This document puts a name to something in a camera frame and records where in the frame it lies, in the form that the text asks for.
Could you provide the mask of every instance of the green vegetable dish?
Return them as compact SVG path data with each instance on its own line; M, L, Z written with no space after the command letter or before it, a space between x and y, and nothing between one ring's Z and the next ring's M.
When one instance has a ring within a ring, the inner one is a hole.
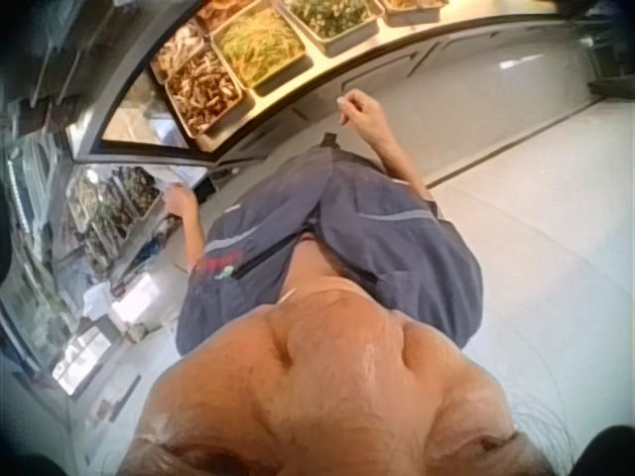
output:
M305 50L291 27L271 8L236 18L220 39L220 48L247 87Z
M371 16L366 0L292 0L291 11L322 38L351 30Z

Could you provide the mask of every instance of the person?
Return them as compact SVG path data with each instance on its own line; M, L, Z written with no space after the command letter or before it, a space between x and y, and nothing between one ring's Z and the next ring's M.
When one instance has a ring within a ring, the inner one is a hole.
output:
M381 161L325 140L203 238L173 188L190 282L184 358L148 397L121 475L549 475L496 381L460 351L480 325L476 259L380 104L338 99Z

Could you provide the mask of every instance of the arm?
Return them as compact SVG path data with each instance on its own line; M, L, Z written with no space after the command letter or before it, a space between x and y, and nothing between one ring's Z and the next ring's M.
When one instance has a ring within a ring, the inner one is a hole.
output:
M205 238L198 220L198 202L194 193L183 186L176 185L166 195L166 211L180 217L186 237L186 260L188 272L202 258Z
M434 201L415 166L388 126L381 105L369 95L353 89L337 99L340 123L349 124L379 157L388 176L405 181L422 199Z

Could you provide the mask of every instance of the hand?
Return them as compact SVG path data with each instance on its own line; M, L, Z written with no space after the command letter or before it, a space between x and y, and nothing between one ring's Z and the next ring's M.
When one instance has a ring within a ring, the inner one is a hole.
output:
M166 211L182 219L198 216L196 195L189 188L173 185L166 193Z
M393 136L379 102L358 89L337 98L339 123L350 125L375 151L394 144Z

